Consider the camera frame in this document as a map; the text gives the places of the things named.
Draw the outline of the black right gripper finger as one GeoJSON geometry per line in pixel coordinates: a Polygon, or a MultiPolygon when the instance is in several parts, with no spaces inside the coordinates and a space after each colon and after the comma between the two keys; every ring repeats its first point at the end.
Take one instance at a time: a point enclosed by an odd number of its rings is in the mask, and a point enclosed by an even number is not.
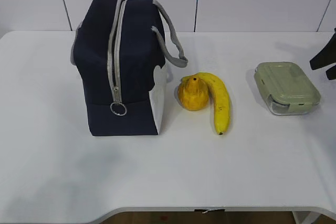
{"type": "Polygon", "coordinates": [[[325,73],[326,73],[326,76],[329,80],[335,80],[336,79],[336,68],[330,68],[325,73]]]}
{"type": "Polygon", "coordinates": [[[324,48],[309,62],[312,70],[317,70],[335,63],[335,32],[324,48]]]}

